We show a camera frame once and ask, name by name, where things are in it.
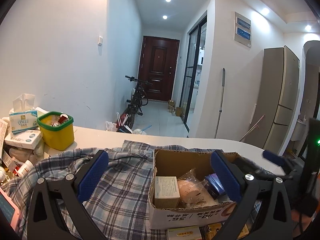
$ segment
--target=tissue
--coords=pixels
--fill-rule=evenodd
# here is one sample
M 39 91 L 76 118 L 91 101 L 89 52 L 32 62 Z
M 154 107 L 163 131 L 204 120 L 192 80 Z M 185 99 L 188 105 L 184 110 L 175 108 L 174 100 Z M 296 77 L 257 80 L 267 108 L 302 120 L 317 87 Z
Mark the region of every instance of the tissue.
M 34 109 L 35 95 L 21 94 L 13 102 L 9 112 L 10 130 L 13 134 L 38 127 L 37 110 Z

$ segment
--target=light switch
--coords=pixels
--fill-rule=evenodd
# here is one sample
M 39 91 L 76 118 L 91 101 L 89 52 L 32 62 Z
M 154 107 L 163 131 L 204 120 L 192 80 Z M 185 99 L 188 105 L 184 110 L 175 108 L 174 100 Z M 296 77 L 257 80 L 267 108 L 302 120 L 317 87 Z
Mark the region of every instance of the light switch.
M 102 43 L 103 43 L 103 38 L 99 36 L 98 46 L 102 46 Z

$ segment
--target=bicycle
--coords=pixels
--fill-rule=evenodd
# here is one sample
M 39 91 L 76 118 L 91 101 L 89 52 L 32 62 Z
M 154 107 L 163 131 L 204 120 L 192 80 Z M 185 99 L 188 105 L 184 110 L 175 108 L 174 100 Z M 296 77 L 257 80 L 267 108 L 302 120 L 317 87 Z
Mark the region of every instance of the bicycle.
M 152 83 L 148 81 L 142 81 L 142 80 L 136 79 L 135 77 L 129 77 L 129 76 L 125 76 L 125 77 L 128 78 L 130 82 L 134 81 L 137 83 L 132 99 L 127 100 L 127 103 L 129 103 L 129 105 L 125 111 L 125 113 L 128 114 L 126 125 L 129 126 L 130 129 L 132 129 L 134 120 L 135 120 L 135 115 L 136 114 L 143 115 L 141 107 L 146 106 L 149 103 L 147 93 L 143 89 L 142 85 L 143 84 L 152 85 Z M 147 103 L 143 104 L 142 99 L 146 99 Z

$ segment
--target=plaid shirt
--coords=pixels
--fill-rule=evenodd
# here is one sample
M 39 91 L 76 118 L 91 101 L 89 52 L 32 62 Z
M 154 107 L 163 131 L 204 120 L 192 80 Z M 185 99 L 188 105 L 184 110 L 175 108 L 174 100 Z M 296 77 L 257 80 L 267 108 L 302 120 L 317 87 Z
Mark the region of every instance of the plaid shirt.
M 89 215 L 107 239 L 166 239 L 165 230 L 148 227 L 148 191 L 153 175 L 153 154 L 157 148 L 191 152 L 213 149 L 186 149 L 172 145 L 151 146 L 125 141 L 122 148 L 105 149 L 109 168 L 103 174 L 90 199 L 83 203 Z M 22 213 L 19 235 L 27 239 L 27 220 L 31 195 L 39 178 L 59 180 L 76 173 L 96 153 L 95 148 L 66 151 L 39 162 L 23 178 L 15 178 L 3 186 Z M 62 215 L 72 235 L 81 238 L 63 202 Z

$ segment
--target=blue gripper pad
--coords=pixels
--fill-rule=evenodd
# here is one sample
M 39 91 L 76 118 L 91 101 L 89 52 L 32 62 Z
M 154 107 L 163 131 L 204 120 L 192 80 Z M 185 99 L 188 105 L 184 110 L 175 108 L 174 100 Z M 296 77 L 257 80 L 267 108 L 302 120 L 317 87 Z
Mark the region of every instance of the blue gripper pad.
M 271 161 L 272 163 L 280 167 L 285 165 L 284 159 L 274 154 L 273 152 L 263 151 L 262 156 L 268 161 Z
M 210 162 L 211 167 L 217 174 L 222 186 L 228 194 L 228 197 L 232 201 L 239 203 L 242 198 L 241 186 L 216 151 L 211 154 Z
M 78 200 L 80 203 L 89 200 L 99 183 L 103 173 L 107 170 L 109 164 L 109 156 L 107 152 L 103 152 L 94 162 L 92 167 L 87 171 L 83 179 L 78 185 Z

